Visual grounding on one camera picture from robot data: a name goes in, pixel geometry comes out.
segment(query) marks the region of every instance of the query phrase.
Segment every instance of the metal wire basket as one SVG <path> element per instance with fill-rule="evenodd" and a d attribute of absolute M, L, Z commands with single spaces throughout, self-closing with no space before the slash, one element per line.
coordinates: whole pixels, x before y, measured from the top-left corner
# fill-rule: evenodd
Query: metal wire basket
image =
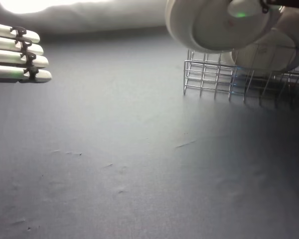
<path fill-rule="evenodd" d="M 242 96 L 243 102 L 247 98 L 258 98 L 261 104 L 264 99 L 274 100 L 275 103 L 288 100 L 291 103 L 299 101 L 299 66 L 290 71 L 275 71 L 273 63 L 279 61 L 281 54 L 291 55 L 289 63 L 299 55 L 299 49 L 279 46 L 262 46 L 255 44 L 250 67 L 238 65 L 236 59 L 232 64 L 223 60 L 222 54 L 207 54 L 188 50 L 184 63 L 184 95 L 187 89 L 198 89 L 200 96 L 205 90 L 213 91 L 214 97 L 218 93 Z M 257 57 L 266 49 L 271 50 L 271 61 L 263 68 L 255 68 Z"/>

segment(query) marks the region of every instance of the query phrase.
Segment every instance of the gray table surface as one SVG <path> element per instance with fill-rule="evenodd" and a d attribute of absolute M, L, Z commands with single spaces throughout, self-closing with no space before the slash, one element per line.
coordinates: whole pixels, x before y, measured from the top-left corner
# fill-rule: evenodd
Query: gray table surface
<path fill-rule="evenodd" d="M 43 47 L 0 84 L 0 239 L 299 239 L 299 116 L 184 97 L 165 31 Z"/>

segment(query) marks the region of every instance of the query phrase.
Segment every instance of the green light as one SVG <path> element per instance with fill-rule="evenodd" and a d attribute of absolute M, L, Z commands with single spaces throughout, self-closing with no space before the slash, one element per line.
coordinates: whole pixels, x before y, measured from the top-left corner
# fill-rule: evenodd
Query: green light
<path fill-rule="evenodd" d="M 243 12 L 240 12 L 236 15 L 236 17 L 245 17 L 245 16 L 246 16 L 246 14 Z"/>

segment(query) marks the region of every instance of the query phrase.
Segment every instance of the wire dish rack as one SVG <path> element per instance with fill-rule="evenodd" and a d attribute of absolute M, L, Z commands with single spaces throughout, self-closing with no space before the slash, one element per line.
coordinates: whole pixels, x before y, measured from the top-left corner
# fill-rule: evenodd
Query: wire dish rack
<path fill-rule="evenodd" d="M 286 70 L 276 71 L 282 58 Z M 287 70 L 297 60 L 299 49 L 258 44 L 249 51 L 238 50 L 235 54 L 207 54 L 188 50 L 184 63 L 184 95 L 192 88 L 199 90 L 200 96 L 204 91 L 213 91 L 214 97 L 220 93 L 228 94 L 228 100 L 233 95 L 239 95 L 243 102 L 248 98 L 258 98 L 260 104 L 265 99 L 274 100 L 275 103 L 286 100 L 298 102 L 299 66 Z"/>

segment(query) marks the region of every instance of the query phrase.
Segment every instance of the metal wire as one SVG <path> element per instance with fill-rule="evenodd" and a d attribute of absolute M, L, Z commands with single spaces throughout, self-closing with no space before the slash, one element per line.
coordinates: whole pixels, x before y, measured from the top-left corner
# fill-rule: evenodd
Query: metal wire
<path fill-rule="evenodd" d="M 187 60 L 184 62 L 183 92 L 190 88 L 199 89 L 201 96 L 203 91 L 214 92 L 214 97 L 218 93 L 227 93 L 228 100 L 232 95 L 240 95 L 243 102 L 246 98 L 259 98 L 261 104 L 263 99 L 273 99 L 276 102 L 285 100 L 285 96 L 290 101 L 299 98 L 299 67 L 286 72 L 272 71 L 272 64 L 277 49 L 274 46 L 273 54 L 266 69 L 254 68 L 256 56 L 259 53 L 259 45 L 252 56 L 250 68 L 236 64 L 240 51 L 237 51 L 233 65 L 222 61 L 221 54 L 198 53 L 188 50 Z M 299 49 L 289 49 L 293 53 L 288 65 L 294 60 Z"/>

